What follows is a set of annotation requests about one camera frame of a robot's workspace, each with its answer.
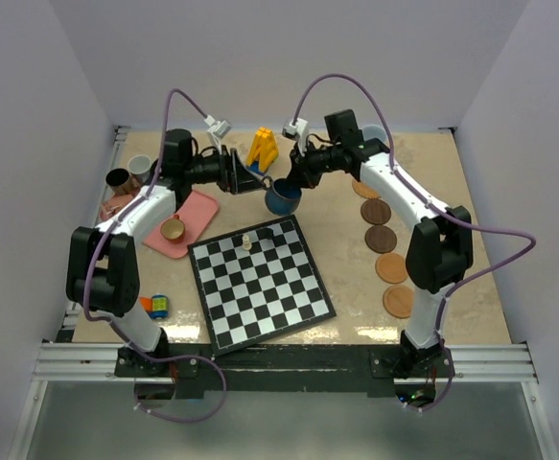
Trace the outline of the dark blue cup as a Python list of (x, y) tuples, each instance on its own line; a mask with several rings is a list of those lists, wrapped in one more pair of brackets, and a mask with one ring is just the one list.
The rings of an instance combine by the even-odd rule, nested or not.
[(274, 180), (270, 176), (265, 176), (262, 183), (265, 188), (265, 204), (272, 214), (282, 217), (292, 215), (297, 210), (302, 198), (299, 187), (287, 179)]

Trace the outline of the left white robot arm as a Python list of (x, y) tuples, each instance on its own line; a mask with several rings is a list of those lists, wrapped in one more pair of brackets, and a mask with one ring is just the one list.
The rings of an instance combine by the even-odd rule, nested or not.
[(102, 224), (77, 228), (70, 241), (66, 296), (82, 306), (90, 322), (105, 322), (138, 353), (138, 366), (150, 376), (171, 364), (168, 338), (144, 312), (137, 245), (177, 212), (198, 184), (213, 183), (240, 195), (266, 181), (245, 168), (235, 149), (215, 141), (208, 155), (195, 151), (190, 131), (171, 129), (161, 136), (160, 152), (139, 193)]

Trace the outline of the light blue cup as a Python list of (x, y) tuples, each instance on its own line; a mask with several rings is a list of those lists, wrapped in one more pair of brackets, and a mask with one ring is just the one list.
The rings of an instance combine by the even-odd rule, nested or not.
[(365, 141), (370, 139), (378, 139), (385, 143), (387, 140), (387, 135), (382, 126), (378, 125), (367, 125), (361, 128), (362, 136)]

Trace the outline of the dark wooden coaster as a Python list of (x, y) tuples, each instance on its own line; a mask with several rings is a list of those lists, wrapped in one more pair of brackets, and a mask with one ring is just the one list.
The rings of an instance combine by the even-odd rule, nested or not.
[(361, 205), (361, 217), (372, 225), (385, 225), (391, 219), (389, 205), (381, 199), (367, 199)]
[(365, 232), (364, 241), (372, 251), (385, 254), (395, 249), (398, 239), (391, 228), (385, 225), (373, 225)]

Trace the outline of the black white chessboard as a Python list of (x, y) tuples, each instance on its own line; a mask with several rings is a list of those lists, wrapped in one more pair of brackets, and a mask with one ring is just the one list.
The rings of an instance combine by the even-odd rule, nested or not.
[[(242, 249), (243, 235), (250, 251)], [(195, 242), (188, 255), (217, 357), (337, 315), (294, 215)]]

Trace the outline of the light wooden coaster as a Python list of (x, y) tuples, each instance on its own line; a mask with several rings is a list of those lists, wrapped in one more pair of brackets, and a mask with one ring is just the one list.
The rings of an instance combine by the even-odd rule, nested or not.
[(405, 286), (388, 287), (383, 294), (383, 305), (388, 314), (406, 319), (411, 316), (414, 292)]
[(401, 284), (408, 278), (406, 261), (400, 254), (390, 252), (379, 256), (375, 263), (378, 276), (390, 284)]

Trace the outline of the grey printed mug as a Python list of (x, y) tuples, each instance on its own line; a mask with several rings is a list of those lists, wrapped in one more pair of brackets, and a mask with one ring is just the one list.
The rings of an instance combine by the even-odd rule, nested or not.
[(127, 170), (140, 187), (151, 177), (153, 161), (147, 155), (135, 155), (127, 164)]

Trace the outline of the woven rattan coaster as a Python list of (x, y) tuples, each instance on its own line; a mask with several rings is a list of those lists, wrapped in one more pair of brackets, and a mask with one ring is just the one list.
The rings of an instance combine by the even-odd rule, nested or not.
[(379, 199), (381, 196), (372, 188), (366, 186), (364, 183), (353, 179), (352, 189), (360, 197), (365, 199)]

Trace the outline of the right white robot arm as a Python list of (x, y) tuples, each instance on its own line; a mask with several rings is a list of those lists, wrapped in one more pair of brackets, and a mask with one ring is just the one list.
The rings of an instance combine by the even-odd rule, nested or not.
[(390, 373), (422, 376), (444, 350), (448, 297), (474, 261), (471, 215), (430, 195), (399, 165), (393, 140), (366, 137), (353, 110), (328, 115), (325, 122), (329, 143), (319, 148), (309, 140), (307, 121), (294, 118), (284, 124), (283, 136), (294, 142), (288, 181), (312, 189), (323, 174), (344, 171), (385, 199), (410, 228), (406, 269), (415, 286), (414, 301)]

